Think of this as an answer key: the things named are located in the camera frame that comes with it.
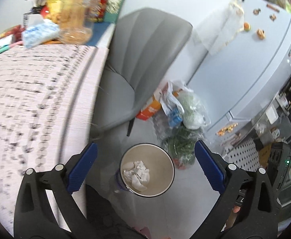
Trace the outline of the white tissue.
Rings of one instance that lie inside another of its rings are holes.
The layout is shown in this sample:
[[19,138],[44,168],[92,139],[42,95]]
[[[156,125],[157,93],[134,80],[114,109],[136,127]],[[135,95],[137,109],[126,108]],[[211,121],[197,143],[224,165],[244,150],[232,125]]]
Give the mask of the white tissue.
[[123,165],[123,178],[133,189],[138,192],[147,190],[150,181],[149,169],[143,161],[128,162]]

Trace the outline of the beige round trash bin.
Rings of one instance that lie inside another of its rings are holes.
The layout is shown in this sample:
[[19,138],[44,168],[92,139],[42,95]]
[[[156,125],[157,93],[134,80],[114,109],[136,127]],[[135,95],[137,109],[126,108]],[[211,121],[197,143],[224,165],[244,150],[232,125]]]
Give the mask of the beige round trash bin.
[[175,167],[161,147],[137,144],[123,154],[115,178],[122,190],[141,197],[157,197],[173,184]]

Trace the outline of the white plastic grocery bag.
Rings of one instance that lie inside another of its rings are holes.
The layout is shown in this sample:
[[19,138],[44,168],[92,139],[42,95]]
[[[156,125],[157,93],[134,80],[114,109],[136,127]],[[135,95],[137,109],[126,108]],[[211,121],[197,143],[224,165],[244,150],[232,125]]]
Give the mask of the white plastic grocery bag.
[[180,80],[166,83],[161,93],[160,103],[171,127],[182,122],[187,129],[197,130],[211,123],[199,96]]

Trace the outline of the pink patterned tablecloth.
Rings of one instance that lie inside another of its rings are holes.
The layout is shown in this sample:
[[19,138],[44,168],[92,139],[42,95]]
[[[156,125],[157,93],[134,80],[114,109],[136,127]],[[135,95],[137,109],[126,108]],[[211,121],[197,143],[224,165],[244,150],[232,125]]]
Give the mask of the pink patterned tablecloth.
[[13,232],[25,171],[51,170],[88,142],[107,48],[16,46],[0,54],[0,223]]

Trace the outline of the white fridge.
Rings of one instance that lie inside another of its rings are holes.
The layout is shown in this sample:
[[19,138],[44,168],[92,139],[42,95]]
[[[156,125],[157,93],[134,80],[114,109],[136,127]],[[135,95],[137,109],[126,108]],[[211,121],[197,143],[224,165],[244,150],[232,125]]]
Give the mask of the white fridge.
[[265,0],[243,0],[251,30],[237,34],[215,55],[208,54],[188,83],[205,106],[208,136],[239,131],[281,89],[291,74],[291,13]]

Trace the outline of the orange white carton box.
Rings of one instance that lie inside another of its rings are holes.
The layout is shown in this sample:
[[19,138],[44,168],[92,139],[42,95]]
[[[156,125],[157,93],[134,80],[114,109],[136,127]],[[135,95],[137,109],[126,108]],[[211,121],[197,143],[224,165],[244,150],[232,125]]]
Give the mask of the orange white carton box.
[[160,103],[161,92],[156,91],[146,102],[146,104],[140,109],[136,118],[140,120],[148,120],[151,118],[156,112],[161,109]]

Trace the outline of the grey upholstered chair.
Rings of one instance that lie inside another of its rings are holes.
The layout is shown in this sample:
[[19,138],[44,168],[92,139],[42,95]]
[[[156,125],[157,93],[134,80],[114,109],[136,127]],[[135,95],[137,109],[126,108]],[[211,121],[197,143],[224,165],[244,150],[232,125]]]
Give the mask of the grey upholstered chair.
[[173,14],[142,8],[117,21],[102,73],[90,138],[134,119],[189,40],[192,25]]

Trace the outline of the teal marker pen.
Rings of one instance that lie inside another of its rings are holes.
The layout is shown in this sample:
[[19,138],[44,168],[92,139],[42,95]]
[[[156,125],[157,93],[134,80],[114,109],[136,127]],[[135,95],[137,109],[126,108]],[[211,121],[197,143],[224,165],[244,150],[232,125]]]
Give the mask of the teal marker pen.
[[2,46],[2,47],[0,48],[0,54],[3,53],[3,52],[5,52],[5,51],[7,51],[9,48],[10,48],[9,45]]

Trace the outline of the blue tissue pack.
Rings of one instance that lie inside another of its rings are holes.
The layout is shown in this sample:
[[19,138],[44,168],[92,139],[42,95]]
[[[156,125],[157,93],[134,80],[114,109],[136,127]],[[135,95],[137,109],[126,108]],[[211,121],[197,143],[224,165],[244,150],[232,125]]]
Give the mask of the blue tissue pack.
[[49,40],[58,38],[59,26],[51,20],[45,19],[42,23],[28,27],[22,32],[22,41],[25,48],[30,49]]

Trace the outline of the clear plastic jar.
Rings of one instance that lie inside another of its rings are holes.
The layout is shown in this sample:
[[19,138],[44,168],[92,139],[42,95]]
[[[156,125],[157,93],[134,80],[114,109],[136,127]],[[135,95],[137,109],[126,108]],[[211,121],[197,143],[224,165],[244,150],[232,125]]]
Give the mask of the clear plastic jar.
[[94,18],[100,0],[63,0],[59,21],[59,41],[85,44],[93,35]]

